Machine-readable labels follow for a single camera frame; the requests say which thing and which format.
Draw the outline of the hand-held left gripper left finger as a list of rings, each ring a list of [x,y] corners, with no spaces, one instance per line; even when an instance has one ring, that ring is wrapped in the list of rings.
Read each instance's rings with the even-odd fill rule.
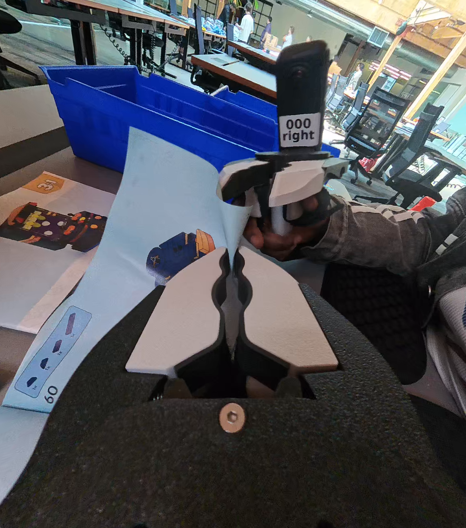
[[[218,247],[179,271],[164,287],[127,363],[131,373],[206,378],[227,345],[228,249]]]

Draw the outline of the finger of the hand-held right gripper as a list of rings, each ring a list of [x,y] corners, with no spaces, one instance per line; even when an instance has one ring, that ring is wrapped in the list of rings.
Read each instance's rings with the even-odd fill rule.
[[[295,161],[276,172],[268,198],[270,208],[301,202],[324,187],[324,161]]]
[[[219,173],[216,194],[223,202],[254,189],[257,199],[269,203],[271,181],[282,169],[279,159],[245,159],[228,163]]]

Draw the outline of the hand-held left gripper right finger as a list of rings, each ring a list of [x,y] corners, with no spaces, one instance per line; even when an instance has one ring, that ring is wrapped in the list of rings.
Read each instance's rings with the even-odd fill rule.
[[[239,317],[237,360],[253,378],[335,371],[338,360],[299,283],[252,251],[236,253]]]

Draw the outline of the instruction booklet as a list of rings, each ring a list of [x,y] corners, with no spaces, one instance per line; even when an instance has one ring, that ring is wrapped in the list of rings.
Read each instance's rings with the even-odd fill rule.
[[[48,318],[0,406],[0,504],[28,464],[61,393],[93,347],[155,285],[153,247],[200,229],[232,248],[218,172],[209,162],[131,128],[122,182],[97,252],[76,290]]]

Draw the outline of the blue plastic bin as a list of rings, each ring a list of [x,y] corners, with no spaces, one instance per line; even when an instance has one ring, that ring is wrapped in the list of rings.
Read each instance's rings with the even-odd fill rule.
[[[222,140],[209,127],[210,95],[133,66],[41,66],[74,154],[123,172],[136,128],[213,165]]]
[[[226,163],[255,157],[256,153],[279,150],[277,107],[267,101],[242,91],[231,92],[223,86],[210,95],[212,117],[209,127],[213,135],[222,140],[223,146],[215,147],[221,162]]]

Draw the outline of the person's right hand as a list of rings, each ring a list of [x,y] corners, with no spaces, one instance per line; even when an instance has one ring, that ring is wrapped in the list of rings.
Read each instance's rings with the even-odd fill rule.
[[[279,261],[295,259],[301,253],[312,259],[326,260],[338,245],[343,204],[340,197],[324,189],[294,204],[293,213],[296,215],[298,210],[302,213],[295,219],[301,225],[293,225],[287,234],[275,232],[271,217],[250,217],[243,236],[257,250]]]

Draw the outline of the black bumpy cushion pad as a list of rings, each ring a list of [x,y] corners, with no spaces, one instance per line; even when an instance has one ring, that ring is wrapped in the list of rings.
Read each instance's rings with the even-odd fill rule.
[[[407,279],[385,269],[329,263],[321,295],[374,345],[403,385],[423,378],[427,350]]]

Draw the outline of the instruction booklet arcade machine cover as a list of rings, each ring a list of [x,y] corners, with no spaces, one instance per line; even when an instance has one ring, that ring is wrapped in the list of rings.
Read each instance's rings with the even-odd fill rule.
[[[90,265],[114,199],[48,172],[0,196],[0,327],[38,333]]]

